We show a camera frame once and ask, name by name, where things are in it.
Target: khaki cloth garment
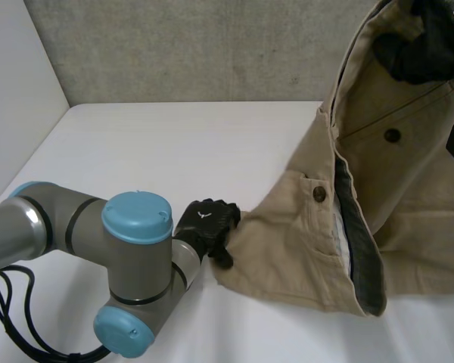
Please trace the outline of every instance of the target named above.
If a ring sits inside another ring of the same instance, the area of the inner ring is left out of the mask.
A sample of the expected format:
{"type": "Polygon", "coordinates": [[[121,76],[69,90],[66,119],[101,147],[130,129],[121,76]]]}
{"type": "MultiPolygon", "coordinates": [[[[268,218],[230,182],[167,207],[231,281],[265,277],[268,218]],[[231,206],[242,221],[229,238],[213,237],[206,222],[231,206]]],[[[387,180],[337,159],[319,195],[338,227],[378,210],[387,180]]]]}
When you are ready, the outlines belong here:
{"type": "Polygon", "coordinates": [[[384,1],[364,20],[286,171],[232,232],[234,267],[213,267],[222,285],[356,315],[382,314],[391,294],[454,293],[454,83],[397,82],[371,51],[382,33],[421,33],[406,9],[384,1]]]}

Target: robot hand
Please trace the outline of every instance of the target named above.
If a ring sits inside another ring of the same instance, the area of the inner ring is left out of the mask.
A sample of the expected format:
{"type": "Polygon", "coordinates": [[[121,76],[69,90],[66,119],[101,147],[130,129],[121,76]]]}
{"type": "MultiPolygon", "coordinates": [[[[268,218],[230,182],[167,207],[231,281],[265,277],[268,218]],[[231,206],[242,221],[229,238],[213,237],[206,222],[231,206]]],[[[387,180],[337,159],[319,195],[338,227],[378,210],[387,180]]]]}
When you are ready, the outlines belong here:
{"type": "Polygon", "coordinates": [[[225,241],[231,229],[241,220],[241,211],[236,204],[223,200],[206,199],[190,203],[175,230],[175,237],[187,240],[200,250],[199,256],[208,253],[220,268],[234,264],[225,241]]]}
{"type": "Polygon", "coordinates": [[[415,0],[412,14],[422,18],[424,32],[413,42],[398,34],[377,37],[376,58],[398,81],[454,79],[454,0],[415,0]]]}

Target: black fabric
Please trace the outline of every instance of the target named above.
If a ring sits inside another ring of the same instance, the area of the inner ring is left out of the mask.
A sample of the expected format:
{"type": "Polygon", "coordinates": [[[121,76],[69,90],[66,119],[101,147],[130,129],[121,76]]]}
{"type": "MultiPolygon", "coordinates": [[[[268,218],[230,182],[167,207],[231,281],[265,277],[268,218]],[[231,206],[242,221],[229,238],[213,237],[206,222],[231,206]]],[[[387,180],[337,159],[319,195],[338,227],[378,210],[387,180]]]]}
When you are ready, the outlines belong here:
{"type": "Polygon", "coordinates": [[[347,164],[336,157],[334,189],[350,246],[351,273],[358,304],[364,312],[379,316],[385,308],[383,267],[370,231],[352,194],[353,181],[347,164]]]}
{"type": "Polygon", "coordinates": [[[376,58],[390,75],[414,85],[454,79],[454,0],[417,0],[412,14],[424,32],[413,42],[399,34],[376,38],[376,58]]]}

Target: dark lining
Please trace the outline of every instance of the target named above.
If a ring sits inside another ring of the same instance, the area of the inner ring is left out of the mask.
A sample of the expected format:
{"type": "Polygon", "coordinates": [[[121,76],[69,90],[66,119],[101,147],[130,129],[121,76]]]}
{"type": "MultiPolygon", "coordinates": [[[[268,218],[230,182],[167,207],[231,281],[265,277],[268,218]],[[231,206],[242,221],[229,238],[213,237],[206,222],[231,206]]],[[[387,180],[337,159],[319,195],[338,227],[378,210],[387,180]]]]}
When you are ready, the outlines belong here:
{"type": "Polygon", "coordinates": [[[382,262],[351,188],[352,180],[348,175],[347,165],[336,157],[334,189],[340,200],[341,215],[350,245],[350,277],[355,286],[356,299],[363,311],[379,316],[385,307],[382,262]]]}
{"type": "Polygon", "coordinates": [[[42,220],[44,221],[47,240],[45,242],[45,250],[42,253],[42,255],[45,255],[46,253],[52,251],[54,248],[54,230],[52,229],[51,219],[48,217],[47,212],[44,210],[44,208],[42,208],[42,206],[37,200],[26,195],[19,195],[18,197],[32,204],[33,207],[37,209],[37,212],[39,212],[40,216],[42,217],[42,220]]]}
{"type": "Polygon", "coordinates": [[[76,253],[74,252],[74,248],[73,248],[74,226],[76,225],[77,219],[79,218],[81,213],[84,212],[84,209],[86,209],[90,204],[94,203],[96,200],[99,200],[99,198],[91,198],[91,199],[84,201],[80,206],[77,207],[73,216],[70,217],[69,224],[67,225],[67,228],[66,228],[65,243],[66,243],[67,252],[73,256],[76,255],[76,253]]]}

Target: white tabletop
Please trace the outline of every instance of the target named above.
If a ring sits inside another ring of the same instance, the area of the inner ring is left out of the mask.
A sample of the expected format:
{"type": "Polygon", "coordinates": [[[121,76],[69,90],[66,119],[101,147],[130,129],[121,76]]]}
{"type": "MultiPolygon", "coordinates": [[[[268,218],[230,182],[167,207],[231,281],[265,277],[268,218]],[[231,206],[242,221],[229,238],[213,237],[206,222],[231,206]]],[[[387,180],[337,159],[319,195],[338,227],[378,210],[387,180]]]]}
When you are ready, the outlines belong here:
{"type": "MultiPolygon", "coordinates": [[[[105,199],[153,191],[177,221],[212,197],[251,209],[281,174],[315,116],[316,102],[92,104],[69,110],[2,198],[44,180],[105,199]]],[[[65,353],[99,345],[92,320],[108,298],[106,271],[66,253],[23,262],[36,273],[33,318],[65,353]]],[[[25,279],[14,278],[12,317],[26,333],[25,279]]],[[[0,362],[30,361],[0,324],[0,362]]],[[[208,263],[153,346],[104,362],[454,362],[454,296],[389,301],[382,318],[324,314],[251,299],[217,284],[208,263]]]]}

